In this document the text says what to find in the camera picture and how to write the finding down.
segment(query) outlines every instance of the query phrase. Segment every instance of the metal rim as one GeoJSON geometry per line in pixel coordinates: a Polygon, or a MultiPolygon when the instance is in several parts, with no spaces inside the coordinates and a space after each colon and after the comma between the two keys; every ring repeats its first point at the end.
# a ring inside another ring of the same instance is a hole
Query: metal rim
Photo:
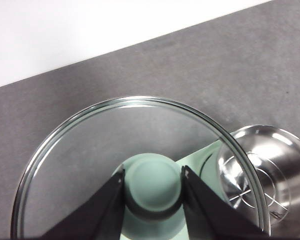
{"type": "Polygon", "coordinates": [[[106,100],[100,103],[93,104],[78,113],[74,114],[73,116],[69,117],[63,123],[61,123],[55,130],[53,130],[48,137],[40,144],[40,146],[35,151],[34,155],[30,159],[27,167],[21,177],[21,181],[19,183],[16,196],[14,199],[13,209],[12,209],[12,217],[11,217],[11,238],[18,238],[20,232],[22,232],[22,228],[20,229],[20,218],[22,216],[23,211],[23,200],[26,197],[28,186],[34,177],[34,172],[32,171],[35,167],[39,164],[38,156],[42,155],[46,149],[49,149],[49,146],[53,145],[52,140],[58,137],[63,131],[73,128],[79,122],[81,122],[82,117],[88,117],[89,113],[92,113],[97,110],[107,109],[111,106],[118,104],[118,103],[126,103],[127,105],[135,104],[140,102],[155,102],[166,104],[168,106],[177,107],[183,109],[200,119],[204,120],[211,126],[211,130],[216,132],[220,136],[220,138],[227,144],[227,146],[237,155],[238,160],[242,167],[246,170],[247,177],[249,184],[252,188],[252,193],[255,196],[256,205],[258,206],[258,222],[259,227],[267,233],[270,233],[270,218],[268,214],[268,207],[266,203],[266,199],[264,196],[264,192],[261,186],[261,183],[258,179],[256,170],[252,163],[248,160],[248,157],[245,151],[241,148],[241,146],[237,143],[237,141],[228,133],[221,125],[215,122],[212,118],[205,115],[204,113],[188,106],[183,103],[179,103],[173,100],[153,97],[153,96],[128,96],[128,97],[121,97],[115,98],[111,100],[106,100]]]}

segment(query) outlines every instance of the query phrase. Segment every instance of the glass lid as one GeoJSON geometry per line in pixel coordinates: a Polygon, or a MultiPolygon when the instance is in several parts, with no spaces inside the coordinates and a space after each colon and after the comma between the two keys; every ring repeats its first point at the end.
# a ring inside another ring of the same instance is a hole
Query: glass lid
{"type": "MultiPolygon", "coordinates": [[[[43,235],[86,202],[118,166],[140,154],[156,154],[178,166],[188,165],[234,207],[225,194],[225,173],[220,170],[220,151],[224,149],[235,156],[242,169],[240,174],[246,179],[244,187],[250,190],[248,201],[253,208],[243,209],[242,213],[269,232],[269,213],[260,181],[233,137],[211,118],[187,105],[134,96],[92,105],[63,122],[44,140],[19,184],[11,236],[43,235]]],[[[180,209],[175,214],[178,218],[166,223],[168,233],[157,239],[187,239],[180,209]]],[[[128,232],[122,230],[121,239],[132,239],[128,232]]]]}

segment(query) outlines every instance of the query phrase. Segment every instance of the metal pot lid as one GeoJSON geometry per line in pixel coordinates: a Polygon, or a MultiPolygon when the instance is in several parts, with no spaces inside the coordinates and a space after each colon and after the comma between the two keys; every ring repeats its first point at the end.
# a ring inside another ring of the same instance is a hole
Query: metal pot lid
{"type": "MultiPolygon", "coordinates": [[[[232,135],[260,179],[270,214],[271,235],[300,237],[300,139],[268,125],[246,126],[232,135]]],[[[254,215],[254,196],[236,157],[223,147],[218,162],[230,204],[246,216],[254,215]]]]}
{"type": "Polygon", "coordinates": [[[255,206],[250,219],[269,231],[261,184],[233,137],[189,106],[135,96],[92,105],[44,140],[21,179],[11,235],[30,238],[44,234],[89,199],[131,156],[155,153],[178,161],[216,141],[223,143],[244,169],[255,206]]]}

